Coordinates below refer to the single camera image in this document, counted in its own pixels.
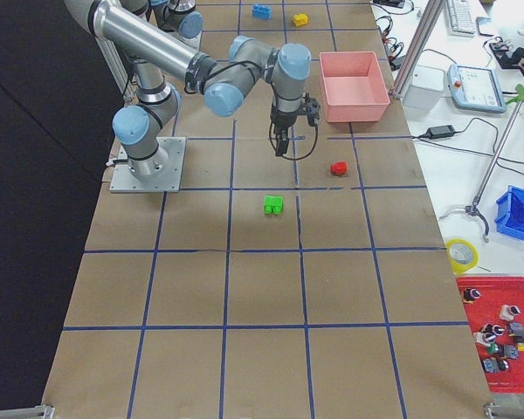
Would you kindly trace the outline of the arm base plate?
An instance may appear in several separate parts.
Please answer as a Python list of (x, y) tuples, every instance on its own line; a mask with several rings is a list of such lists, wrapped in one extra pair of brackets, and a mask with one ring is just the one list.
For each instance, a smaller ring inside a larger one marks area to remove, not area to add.
[(110, 181), (112, 193), (178, 193), (183, 174), (186, 137), (157, 138), (156, 154), (144, 161), (128, 158), (121, 148)]

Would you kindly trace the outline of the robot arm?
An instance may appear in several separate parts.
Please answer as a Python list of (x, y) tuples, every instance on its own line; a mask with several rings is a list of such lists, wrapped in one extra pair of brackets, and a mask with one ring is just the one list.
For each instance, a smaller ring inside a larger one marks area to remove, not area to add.
[(122, 0), (121, 5), (136, 16), (155, 17), (159, 29), (198, 50), (203, 31), (203, 15), (193, 0)]
[(177, 31), (193, 38), (202, 30), (202, 16), (194, 2), (168, 3), (169, 25), (152, 25), (147, 18), (159, 1), (68, 1), (77, 24), (96, 39), (120, 47), (132, 64), (137, 81), (135, 105), (123, 107), (113, 118), (113, 130), (127, 154), (127, 173), (149, 182), (174, 172), (169, 152), (158, 133), (179, 111), (181, 96), (165, 79), (181, 79), (187, 93), (200, 93), (217, 116), (229, 117), (244, 103), (260, 80), (273, 92), (269, 140), (276, 156), (288, 151), (289, 130), (301, 115), (317, 127), (320, 106), (305, 92), (311, 52), (301, 44), (275, 48), (256, 38), (237, 36), (229, 48), (227, 65), (169, 35)]

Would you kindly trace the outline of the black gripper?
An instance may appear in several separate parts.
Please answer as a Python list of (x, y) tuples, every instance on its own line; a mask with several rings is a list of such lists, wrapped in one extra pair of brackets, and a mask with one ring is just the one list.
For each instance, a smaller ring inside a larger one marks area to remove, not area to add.
[(285, 156), (289, 147), (288, 131), (299, 117), (306, 117), (310, 127), (318, 130), (321, 105), (309, 93), (302, 93), (297, 99), (286, 99), (273, 94), (270, 112), (269, 134), (274, 135), (275, 155)]

